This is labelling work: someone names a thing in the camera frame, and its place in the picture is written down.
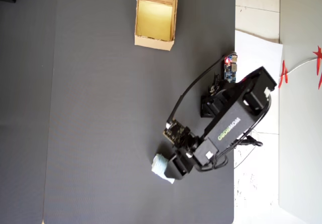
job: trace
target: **cable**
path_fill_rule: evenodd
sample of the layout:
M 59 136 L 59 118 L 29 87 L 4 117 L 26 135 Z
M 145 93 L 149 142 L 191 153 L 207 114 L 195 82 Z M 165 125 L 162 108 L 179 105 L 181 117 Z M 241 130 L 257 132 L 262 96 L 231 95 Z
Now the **cable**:
M 256 146 L 255 147 L 253 147 L 253 149 L 249 152 L 249 154 L 243 159 L 243 161 L 241 161 L 234 169 L 236 169 L 239 165 L 241 165 L 244 161 L 245 161 L 245 159 L 247 159 L 247 157 L 252 153 L 252 151 L 254 151 L 254 149 L 256 148 Z
M 228 148 L 226 148 L 217 158 L 216 160 L 218 161 L 221 157 L 225 156 L 226 158 L 226 154 L 231 151 L 232 149 L 234 149 L 237 145 L 240 144 L 240 142 L 256 127 L 256 125 L 266 116 L 268 110 L 271 107 L 271 103 L 272 103 L 272 99 L 271 96 L 269 95 L 268 97 L 268 104 L 267 104 L 267 109 L 265 111 L 265 113 L 257 120 L 257 122 L 255 122 L 243 135 L 240 139 L 238 139 L 234 144 L 230 145 Z
M 307 60 L 307 61 L 305 61 L 305 62 L 303 62 L 303 63 L 301 63 L 301 64 L 299 64 L 298 66 L 296 66 L 294 69 L 292 69 L 290 72 L 288 72 L 287 74 L 289 75 L 289 74 L 291 74 L 293 71 L 295 71 L 296 69 L 298 69 L 298 68 L 300 68 L 301 66 L 303 66 L 303 65 L 305 65 L 306 63 L 309 63 L 309 62 L 311 62 L 311 61 L 314 61 L 314 60 L 317 60 L 317 58 L 312 58 L 312 59 L 309 59 L 309 60 Z
M 201 78 L 203 78 L 208 72 L 210 72 L 219 62 L 223 61 L 226 57 L 231 56 L 231 55 L 236 55 L 236 52 L 232 51 L 231 53 L 224 55 L 222 58 L 220 58 L 218 61 L 216 61 L 214 64 L 212 64 L 208 69 L 206 69 L 204 72 L 202 72 L 189 86 L 188 88 L 182 93 L 182 95 L 179 97 L 174 109 L 172 110 L 169 118 L 167 119 L 167 126 L 170 126 L 172 123 L 172 119 L 181 104 L 183 98 L 185 95 L 190 91 L 190 89 L 198 82 L 200 81 Z
M 252 130 L 252 132 L 251 132 L 251 135 L 252 135 L 252 133 L 253 132 L 256 132 L 256 134 L 257 134 L 257 139 L 258 140 L 260 140 L 260 136 L 259 136 L 259 134 L 258 134 L 258 132 L 255 130 L 255 129 L 253 129 Z M 248 155 L 234 168 L 234 169 L 236 169 L 239 165 L 241 165 L 242 164 L 242 162 L 244 162 L 245 161 L 245 159 L 247 159 L 248 158 L 248 156 L 252 153 L 252 151 L 254 151 L 254 149 L 256 148 L 256 146 L 254 146 L 253 147 L 253 149 L 248 153 Z
M 270 107 L 271 107 L 271 103 L 272 103 L 272 99 L 271 99 L 271 96 L 269 95 L 268 97 L 268 104 L 267 104 L 267 107 L 266 107 L 266 111 L 264 112 L 264 114 L 257 120 L 257 122 L 255 122 L 243 135 L 240 139 L 236 140 L 233 144 L 231 144 L 229 147 L 227 147 L 221 154 L 219 154 L 218 157 L 215 157 L 215 161 L 211 161 L 211 164 L 208 164 L 207 166 L 205 167 L 199 167 L 199 166 L 195 166 L 195 168 L 197 169 L 197 171 L 199 172 L 208 172 L 208 171 L 211 171 L 211 170 L 216 170 L 216 169 L 219 169 L 219 168 L 222 168 L 224 166 L 226 166 L 228 164 L 228 157 L 226 156 L 226 154 L 228 152 L 230 152 L 232 149 L 234 149 L 237 145 L 239 145 L 241 143 L 241 141 L 257 126 L 257 124 L 266 116 L 266 114 L 268 113 Z M 263 143 L 262 142 L 258 142 L 258 146 L 261 146 Z M 218 162 L 218 160 L 222 157 L 225 157 L 225 160 L 219 164 L 219 165 L 216 165 L 216 163 Z

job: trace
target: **white paper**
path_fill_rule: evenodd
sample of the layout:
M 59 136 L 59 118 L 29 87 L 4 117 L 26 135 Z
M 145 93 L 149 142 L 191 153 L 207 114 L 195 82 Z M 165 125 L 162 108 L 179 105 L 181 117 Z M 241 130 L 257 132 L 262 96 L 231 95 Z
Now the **white paper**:
M 235 51 L 238 55 L 236 81 L 241 81 L 249 73 L 263 66 L 278 85 L 282 50 L 282 44 L 272 43 L 236 30 Z M 271 92 L 271 98 L 271 108 L 264 119 L 256 126 L 255 130 L 263 133 L 278 134 L 278 86 Z

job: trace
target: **white object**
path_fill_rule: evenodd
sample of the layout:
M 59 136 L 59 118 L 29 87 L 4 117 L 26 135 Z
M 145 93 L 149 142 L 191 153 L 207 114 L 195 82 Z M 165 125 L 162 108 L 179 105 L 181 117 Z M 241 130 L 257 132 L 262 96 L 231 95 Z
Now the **white object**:
M 236 81 L 241 81 L 252 71 L 263 66 L 279 83 L 283 45 L 272 43 L 255 36 L 235 31 L 235 51 L 238 55 Z M 271 93 L 272 105 L 264 119 L 255 127 L 258 132 L 279 133 L 278 87 Z
M 171 184 L 174 183 L 175 179 L 167 178 L 165 171 L 168 165 L 168 160 L 160 154 L 155 155 L 152 163 L 152 172 L 159 175 L 162 179 L 168 180 Z

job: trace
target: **white tile floor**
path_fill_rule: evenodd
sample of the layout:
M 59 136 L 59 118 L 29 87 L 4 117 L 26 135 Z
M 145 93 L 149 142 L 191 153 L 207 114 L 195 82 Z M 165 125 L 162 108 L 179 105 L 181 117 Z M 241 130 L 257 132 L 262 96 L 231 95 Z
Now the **white tile floor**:
M 280 0 L 236 0 L 236 29 L 279 41 Z
M 236 29 L 279 42 L 280 0 L 236 0 Z M 257 147 L 234 171 L 234 224 L 304 224 L 278 205 L 279 150 L 277 133 L 254 133 L 263 147 Z M 238 147 L 237 166 L 253 149 Z

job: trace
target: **white cable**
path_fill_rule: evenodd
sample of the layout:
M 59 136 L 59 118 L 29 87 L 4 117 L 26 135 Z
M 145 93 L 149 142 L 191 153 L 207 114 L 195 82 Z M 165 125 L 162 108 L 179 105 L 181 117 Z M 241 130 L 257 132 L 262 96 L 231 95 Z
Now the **white cable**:
M 295 71 L 296 69 L 298 69 L 298 68 L 300 68 L 301 66 L 303 66 L 303 65 L 305 65 L 306 63 L 309 63 L 309 62 L 311 62 L 311 61 L 314 61 L 314 60 L 317 60 L 317 58 L 312 58 L 312 59 L 309 59 L 309 60 L 307 60 L 307 61 L 305 61 L 305 62 L 303 62 L 302 64 L 299 64 L 297 67 L 295 67 L 294 69 L 292 69 L 290 72 L 288 72 L 287 74 L 289 75 L 289 74 L 291 74 L 293 71 Z

